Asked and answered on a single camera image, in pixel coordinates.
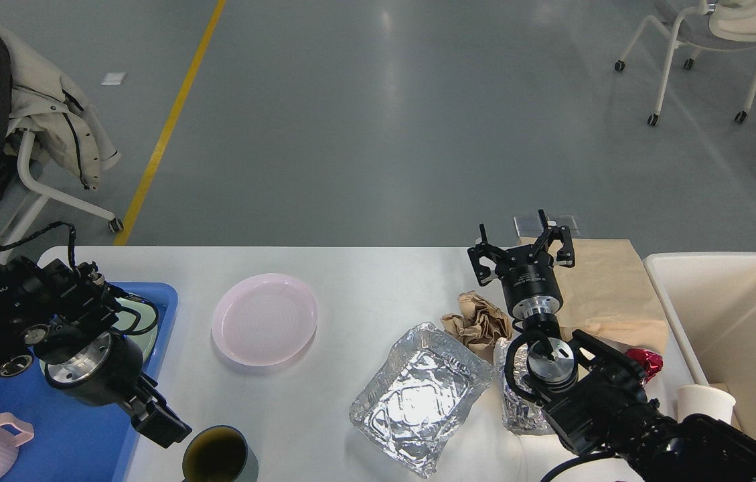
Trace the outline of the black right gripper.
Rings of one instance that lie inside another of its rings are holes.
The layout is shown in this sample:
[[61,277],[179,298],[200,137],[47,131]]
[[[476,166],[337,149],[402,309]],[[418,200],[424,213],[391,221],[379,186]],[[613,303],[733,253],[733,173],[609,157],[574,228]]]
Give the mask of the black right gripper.
[[562,307],[562,294],[553,266],[573,268],[576,263],[573,238],[567,226],[547,225],[544,210],[538,210],[543,231],[533,244],[504,250],[487,239],[484,223],[479,238],[467,249],[473,274],[480,287],[500,280],[506,307],[512,317],[555,314]]

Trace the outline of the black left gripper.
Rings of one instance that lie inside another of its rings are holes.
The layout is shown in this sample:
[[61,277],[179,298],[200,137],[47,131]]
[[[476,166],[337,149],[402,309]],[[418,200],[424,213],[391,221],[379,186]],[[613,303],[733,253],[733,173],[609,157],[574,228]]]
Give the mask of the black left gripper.
[[161,448],[183,442],[193,433],[157,391],[157,382],[140,375],[140,347],[129,338],[106,332],[62,364],[45,364],[50,387],[87,406],[125,405],[140,435]]

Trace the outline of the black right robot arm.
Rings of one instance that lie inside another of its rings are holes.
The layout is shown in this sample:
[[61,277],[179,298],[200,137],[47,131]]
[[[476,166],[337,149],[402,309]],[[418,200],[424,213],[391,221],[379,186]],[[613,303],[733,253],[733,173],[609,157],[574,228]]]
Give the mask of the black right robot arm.
[[682,422],[665,416],[644,390],[634,359],[583,330],[560,334],[562,307],[554,267],[575,265],[573,238],[539,211],[534,243],[501,249],[485,226],[467,250],[480,286],[502,284],[516,332],[504,355],[504,381],[540,408],[573,458],[553,467],[552,481],[573,467],[619,458],[644,481],[756,481],[756,440],[707,414]]

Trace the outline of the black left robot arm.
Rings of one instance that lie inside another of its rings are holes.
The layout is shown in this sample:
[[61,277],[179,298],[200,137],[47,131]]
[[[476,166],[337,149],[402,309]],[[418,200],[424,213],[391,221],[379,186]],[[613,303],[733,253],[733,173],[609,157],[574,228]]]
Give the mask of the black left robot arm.
[[[133,430],[163,448],[180,443],[192,428],[144,372],[135,342],[157,329],[157,305],[105,280],[96,263],[77,263],[76,229],[66,227],[66,262],[0,262],[0,378],[41,361],[54,390],[93,408],[118,406]],[[14,247],[0,244],[0,252]]]

